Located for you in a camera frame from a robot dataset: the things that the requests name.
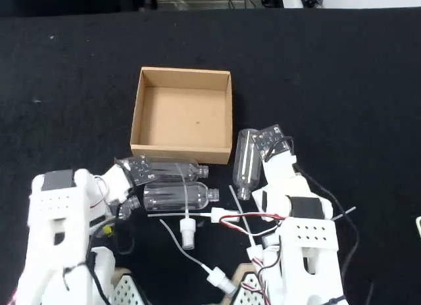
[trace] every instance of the white tube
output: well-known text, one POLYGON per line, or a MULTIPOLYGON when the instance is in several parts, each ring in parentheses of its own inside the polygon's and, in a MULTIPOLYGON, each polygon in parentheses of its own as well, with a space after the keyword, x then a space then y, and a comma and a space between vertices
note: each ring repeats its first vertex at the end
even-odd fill
POLYGON ((178 163, 177 163, 177 162, 176 162, 176 166, 177 166, 177 169, 178 169, 178 171, 180 172, 180 175, 181 175, 182 180, 183 180, 184 195, 185 195, 185 197, 186 197, 186 210, 185 210, 185 215, 186 215, 186 218, 188 218, 188 217, 189 217, 189 200, 188 200, 188 195, 187 195, 187 185, 186 185, 186 180, 184 179, 183 172, 182 172, 182 170, 180 169, 180 166, 178 165, 178 163))

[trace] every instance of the white wire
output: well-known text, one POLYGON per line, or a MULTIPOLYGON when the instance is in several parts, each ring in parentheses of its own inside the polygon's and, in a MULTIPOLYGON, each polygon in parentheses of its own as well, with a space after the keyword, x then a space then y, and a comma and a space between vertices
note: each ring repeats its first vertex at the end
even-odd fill
POLYGON ((178 248, 178 250, 186 257, 186 258, 189 258, 191 261, 193 261, 193 262, 195 262, 196 264, 198 264, 198 265, 200 265, 203 269, 205 269, 205 271, 207 272, 207 273, 211 273, 212 272, 212 270, 211 269, 209 269, 208 267, 206 267, 206 265, 204 264, 204 263, 202 263, 202 262, 200 262, 200 261, 198 261, 198 259, 196 259, 196 258, 194 258, 194 257, 192 257, 192 256, 190 256, 188 253, 186 253, 184 250, 183 250, 183 248, 180 246, 180 244, 178 243, 178 241, 177 241, 177 238, 176 238, 176 236, 174 235, 174 233, 172 232, 172 230, 170 229, 170 227, 168 226, 168 224, 167 223, 165 223, 164 221, 162 221, 161 219, 159 219, 159 221, 161 222, 161 224, 163 224, 163 226, 166 228, 166 230, 169 232, 169 234, 170 234, 170 236, 171 236, 171 238, 172 238, 172 240, 174 241, 174 243, 176 244, 176 246, 177 246, 177 248, 178 248))
MULTIPOLYGON (((204 217, 210 217, 211 213, 189 213, 190 216, 204 216, 204 217)), ((184 216, 185 213, 160 213, 160 214, 148 214, 148 218, 159 218, 159 217, 165 217, 165 216, 184 216)))
POLYGON ((182 180, 183 180, 183 186, 184 186, 184 197, 185 197, 185 199, 186 199, 186 210, 185 210, 184 212, 185 212, 186 218, 188 218, 188 217, 189 217, 189 201, 188 201, 188 196, 187 196, 187 185, 186 185, 186 180, 184 179, 183 172, 182 172, 182 170, 180 169, 180 166, 178 165, 178 163, 177 163, 177 162, 176 162, 176 166, 177 166, 177 169, 178 169, 178 171, 180 172, 180 175, 181 175, 182 180))
POLYGON ((104 186, 105 186, 105 193, 103 194, 103 196, 101 197, 101 200, 99 200, 98 202, 96 202, 95 204, 93 204, 93 205, 91 205, 91 206, 89 206, 89 208, 93 208, 94 206, 97 206, 99 203, 101 203, 102 201, 104 201, 105 200, 105 198, 107 197, 107 195, 109 194, 109 192, 110 192, 110 189, 108 188, 108 185, 107 185, 107 182, 105 182, 105 180, 104 180, 104 178, 102 178, 101 176, 99 176, 99 175, 95 175, 94 176, 94 179, 99 179, 99 180, 101 180, 102 182, 103 182, 103 184, 104 184, 104 186))
MULTIPOLYGON (((238 207, 239 212, 241 214, 243 214, 243 209, 241 208, 241 205, 239 204, 237 195, 235 194, 234 188, 232 187, 232 185, 230 185, 230 191, 231 191, 232 197, 234 198, 235 203, 237 204, 237 207, 238 207)), ((245 228, 247 230, 246 234, 248 234, 248 236, 249 236, 250 245, 251 246, 256 246, 255 239, 251 235, 250 227, 249 227, 249 224, 247 223, 247 220, 245 219, 245 216, 243 216, 243 222, 244 222, 245 228)))
MULTIPOLYGON (((348 214, 348 213, 351 213, 353 210, 356 210, 357 209, 357 207, 356 206, 353 206, 352 208, 350 208, 349 210, 346 210, 345 211, 345 214, 348 214)), ((336 220, 338 220, 338 219, 340 219, 340 218, 342 218, 343 217, 343 214, 340 214, 340 215, 337 215, 337 216, 335 216, 334 218, 332 218, 331 220, 332 221, 336 221, 336 220)))

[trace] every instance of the plastic nozzle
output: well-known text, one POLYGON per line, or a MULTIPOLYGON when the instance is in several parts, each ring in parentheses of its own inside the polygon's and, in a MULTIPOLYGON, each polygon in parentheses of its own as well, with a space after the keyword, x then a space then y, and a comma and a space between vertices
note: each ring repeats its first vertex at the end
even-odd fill
POLYGON ((227 295, 235 293, 235 285, 226 277, 225 273, 218 267, 213 268, 206 278, 214 287, 223 290, 227 295))
POLYGON ((182 220, 180 220, 180 231, 183 237, 183 249, 194 249, 196 221, 193 218, 183 218, 182 220))

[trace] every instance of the bottle neck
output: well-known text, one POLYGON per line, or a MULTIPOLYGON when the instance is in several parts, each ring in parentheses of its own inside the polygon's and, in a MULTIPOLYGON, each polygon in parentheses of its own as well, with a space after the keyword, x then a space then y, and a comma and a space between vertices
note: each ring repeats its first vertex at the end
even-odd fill
POLYGON ((237 198, 239 200, 249 200, 250 199, 251 191, 247 188, 240 187, 238 189, 237 198))
POLYGON ((218 189, 208 189, 206 193, 206 198, 209 202, 218 202, 219 201, 219 190, 218 189))
POLYGON ((199 178, 208 178, 209 176, 209 167, 208 166, 198 166, 197 167, 197 176, 199 178))

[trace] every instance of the perforated metal plate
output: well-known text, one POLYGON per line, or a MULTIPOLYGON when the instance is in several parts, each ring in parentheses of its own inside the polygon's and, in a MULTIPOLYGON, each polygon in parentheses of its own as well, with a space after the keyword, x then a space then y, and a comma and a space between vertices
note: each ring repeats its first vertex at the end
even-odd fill
MULTIPOLYGON (((260 288, 255 273, 246 274, 243 278, 243 282, 256 289, 260 288)), ((235 298, 232 300, 231 305, 264 305, 264 300, 263 296, 259 293, 252 293, 240 287, 235 298)))
POLYGON ((114 289, 113 305, 145 305, 132 277, 123 275, 114 289))

